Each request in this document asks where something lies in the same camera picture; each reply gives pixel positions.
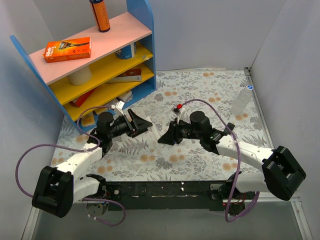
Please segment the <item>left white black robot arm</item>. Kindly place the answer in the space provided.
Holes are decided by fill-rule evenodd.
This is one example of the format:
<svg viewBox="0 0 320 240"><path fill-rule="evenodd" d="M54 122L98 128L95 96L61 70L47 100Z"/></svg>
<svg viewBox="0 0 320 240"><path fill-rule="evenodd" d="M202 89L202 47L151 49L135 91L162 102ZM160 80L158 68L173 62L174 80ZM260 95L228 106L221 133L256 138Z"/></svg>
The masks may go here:
<svg viewBox="0 0 320 240"><path fill-rule="evenodd" d="M114 138L122 135L135 138L152 127L152 122L139 117L131 109L127 112L117 118L110 112L101 113L81 152L55 167L44 167L32 197L32 206L63 218L79 200L107 197L110 193L104 186L104 177L92 173L85 177L81 175L108 153Z"/></svg>

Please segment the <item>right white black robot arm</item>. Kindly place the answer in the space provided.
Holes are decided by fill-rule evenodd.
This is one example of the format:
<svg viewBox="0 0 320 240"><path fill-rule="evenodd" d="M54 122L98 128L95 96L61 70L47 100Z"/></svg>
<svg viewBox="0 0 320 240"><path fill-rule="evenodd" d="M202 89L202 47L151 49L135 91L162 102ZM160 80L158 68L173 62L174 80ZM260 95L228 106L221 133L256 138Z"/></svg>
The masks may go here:
<svg viewBox="0 0 320 240"><path fill-rule="evenodd" d="M232 199L237 199L247 192L271 193L280 200L288 201L306 178L306 173L290 150L284 146L276 149L258 147L243 141L233 140L228 125L224 131L212 127L209 118L202 111L192 112L190 122L178 117L169 123L168 130L158 143L178 145L183 139L198 140L208 152L220 156L240 159L257 172L232 175L218 190L227 192Z"/></svg>

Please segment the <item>white remote control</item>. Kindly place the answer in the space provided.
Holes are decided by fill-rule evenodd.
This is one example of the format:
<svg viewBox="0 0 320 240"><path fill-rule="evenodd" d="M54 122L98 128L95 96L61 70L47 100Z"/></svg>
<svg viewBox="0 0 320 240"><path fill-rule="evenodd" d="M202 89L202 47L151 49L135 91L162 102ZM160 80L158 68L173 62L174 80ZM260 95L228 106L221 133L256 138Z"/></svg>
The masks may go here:
<svg viewBox="0 0 320 240"><path fill-rule="evenodd" d="M156 125L153 123L152 119L149 116L146 118L146 120L152 124L152 126L149 127L149 130L153 133L156 140L158 141L160 139L161 135L160 135L158 129L156 128Z"/></svg>

